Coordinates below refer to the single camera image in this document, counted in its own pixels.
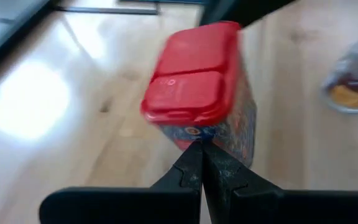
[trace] glass jar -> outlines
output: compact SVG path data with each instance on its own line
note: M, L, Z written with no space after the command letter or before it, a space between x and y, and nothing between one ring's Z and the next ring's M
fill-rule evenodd
M341 58L323 83L323 97L345 113L358 113L358 43Z

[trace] light wood surface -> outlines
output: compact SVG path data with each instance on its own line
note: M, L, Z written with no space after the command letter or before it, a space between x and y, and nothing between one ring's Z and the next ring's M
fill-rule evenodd
M0 223L38 223L40 202L62 187L146 187L170 168L181 152L139 103L164 40L195 26L198 9L55 13L1 62ZM358 1L298 1L242 32L258 106L253 170L288 189L358 189L358 115L319 99L358 40Z

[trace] wooden table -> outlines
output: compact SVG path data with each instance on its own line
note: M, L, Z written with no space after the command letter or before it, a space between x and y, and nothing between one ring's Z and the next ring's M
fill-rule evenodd
M139 103L164 40L194 26L198 6L162 11L56 13L1 62L0 223L37 223L42 199L62 187L149 186L180 156ZM358 1L299 1L244 34L258 106L253 170L286 189L358 189L358 115L319 98L358 40Z

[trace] box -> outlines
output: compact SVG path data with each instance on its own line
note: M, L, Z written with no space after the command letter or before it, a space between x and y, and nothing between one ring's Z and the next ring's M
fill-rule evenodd
M140 111L176 145L213 141L252 164L256 105L235 22L179 31L165 45Z

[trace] red plastic lid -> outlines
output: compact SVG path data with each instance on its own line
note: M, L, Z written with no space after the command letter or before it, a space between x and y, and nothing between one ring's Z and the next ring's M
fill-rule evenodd
M167 41L141 112L156 124L214 125L233 104L240 56L233 22L183 30Z
M207 110L218 102L221 84L218 72L164 76L150 84L144 99L150 111Z

